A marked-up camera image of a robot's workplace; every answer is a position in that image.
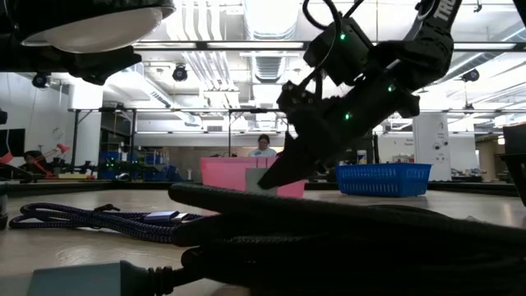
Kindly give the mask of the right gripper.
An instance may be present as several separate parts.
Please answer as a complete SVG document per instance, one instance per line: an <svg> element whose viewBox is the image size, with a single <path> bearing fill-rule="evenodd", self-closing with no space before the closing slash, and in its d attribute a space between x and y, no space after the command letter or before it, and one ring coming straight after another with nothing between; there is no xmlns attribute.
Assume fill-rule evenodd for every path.
<svg viewBox="0 0 526 296"><path fill-rule="evenodd" d="M285 132L284 149L258 181L259 187L281 187L325 173L327 162L393 113L404 118L418 116L419 100L419 96L390 80L364 81L344 96L325 99L286 82L277 103L297 136Z"/></svg>

